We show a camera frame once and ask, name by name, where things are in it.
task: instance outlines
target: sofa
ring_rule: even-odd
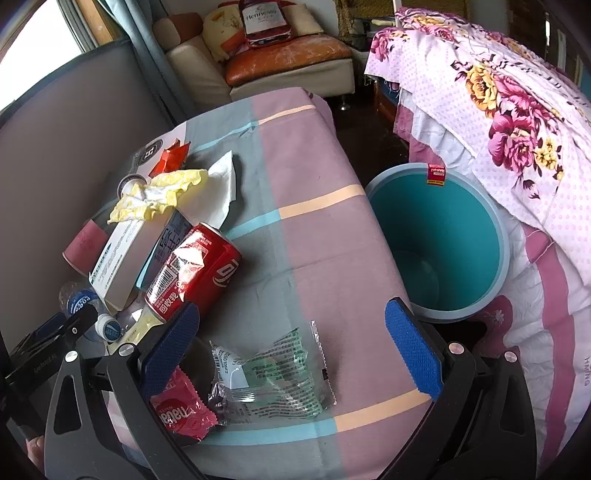
[[[286,87],[322,97],[355,92],[350,48],[324,33],[243,51],[216,61],[197,13],[172,15],[152,31],[191,98],[207,109]]]

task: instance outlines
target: blue gripper pad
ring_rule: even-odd
[[[396,299],[386,304],[386,328],[420,392],[433,401],[441,393],[441,363]]]
[[[162,393],[199,329],[199,309],[187,303],[142,364],[139,393],[144,400]]]

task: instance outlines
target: teal trash can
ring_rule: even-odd
[[[480,186],[447,170],[427,184],[427,164],[390,168],[365,189],[414,313],[434,322],[466,318],[498,294],[509,268],[509,239]]]

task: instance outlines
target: blue bottle label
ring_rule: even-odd
[[[68,300],[68,315],[74,315],[88,302],[97,300],[98,298],[99,296],[92,290],[80,290],[79,292],[74,293],[74,295]]]
[[[105,325],[105,330],[103,330],[105,337],[108,341],[114,342],[118,340],[121,336],[121,325],[117,322],[109,322]]]

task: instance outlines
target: white napkin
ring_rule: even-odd
[[[236,200],[236,174],[230,150],[207,171],[203,188],[188,190],[178,198],[177,210],[192,224],[199,222],[220,228],[228,216],[230,202]]]

